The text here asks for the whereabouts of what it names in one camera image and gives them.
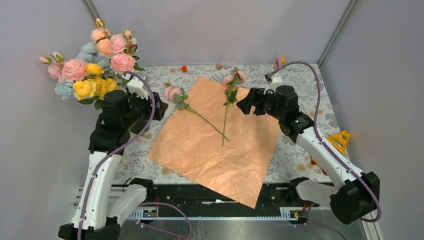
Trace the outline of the orange wrapping paper sheet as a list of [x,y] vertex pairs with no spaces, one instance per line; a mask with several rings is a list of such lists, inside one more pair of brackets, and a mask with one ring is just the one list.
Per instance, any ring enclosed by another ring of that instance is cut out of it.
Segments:
[[250,208],[255,208],[280,136],[269,115],[224,106],[222,84],[198,77],[188,91],[192,111],[176,110],[147,157]]

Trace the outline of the yellow rose stem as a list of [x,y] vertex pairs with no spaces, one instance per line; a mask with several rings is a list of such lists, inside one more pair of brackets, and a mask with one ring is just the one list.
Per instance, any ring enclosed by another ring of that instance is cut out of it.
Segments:
[[113,78],[103,78],[103,68],[95,63],[89,63],[85,68],[87,79],[76,81],[73,84],[74,96],[78,101],[84,99],[103,100],[104,96],[118,90],[118,82]]

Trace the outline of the blue rose stem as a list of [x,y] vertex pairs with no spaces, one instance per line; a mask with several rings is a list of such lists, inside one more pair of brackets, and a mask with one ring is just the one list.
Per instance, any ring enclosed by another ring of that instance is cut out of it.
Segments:
[[78,53],[74,59],[82,60],[86,63],[97,64],[104,70],[102,74],[103,78],[113,78],[114,72],[110,68],[110,59],[99,55],[96,45],[92,42],[83,45],[80,49],[80,53]]

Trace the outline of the peach rose stem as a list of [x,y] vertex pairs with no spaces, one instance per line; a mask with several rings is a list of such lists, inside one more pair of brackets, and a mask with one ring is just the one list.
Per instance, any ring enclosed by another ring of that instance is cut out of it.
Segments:
[[110,48],[110,31],[101,18],[97,18],[94,25],[96,28],[91,32],[90,38],[101,54],[110,57],[113,54]]

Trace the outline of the large pink rose stem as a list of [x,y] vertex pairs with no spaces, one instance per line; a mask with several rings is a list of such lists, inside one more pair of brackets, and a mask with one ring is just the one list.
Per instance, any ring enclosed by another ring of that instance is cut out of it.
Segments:
[[52,62],[47,71],[50,77],[60,83],[82,81],[86,76],[87,63],[78,60],[70,59],[65,61],[64,57],[59,52],[53,52],[51,55]]

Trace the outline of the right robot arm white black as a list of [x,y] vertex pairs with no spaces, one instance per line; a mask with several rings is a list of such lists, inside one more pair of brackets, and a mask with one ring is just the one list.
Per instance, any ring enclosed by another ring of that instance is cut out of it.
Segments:
[[294,188],[287,191],[287,201],[299,206],[304,201],[330,208],[345,225],[377,211],[373,222],[381,217],[379,203],[380,179],[374,172],[364,173],[347,160],[324,138],[316,123],[299,110],[298,95],[288,85],[275,90],[251,88],[247,96],[236,103],[243,114],[269,115],[278,120],[281,132],[306,150],[326,172],[333,186],[316,183],[306,177],[293,180]]

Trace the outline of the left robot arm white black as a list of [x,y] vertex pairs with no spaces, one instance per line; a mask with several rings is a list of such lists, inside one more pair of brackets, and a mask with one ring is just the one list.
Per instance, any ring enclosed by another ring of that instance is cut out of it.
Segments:
[[168,108],[157,92],[146,99],[123,90],[108,92],[90,135],[88,171],[75,215],[60,226],[64,240],[117,240],[128,215],[141,203],[152,204],[152,187],[133,183],[111,207],[108,200],[116,168],[122,160],[131,134],[140,135],[151,121],[161,121]]

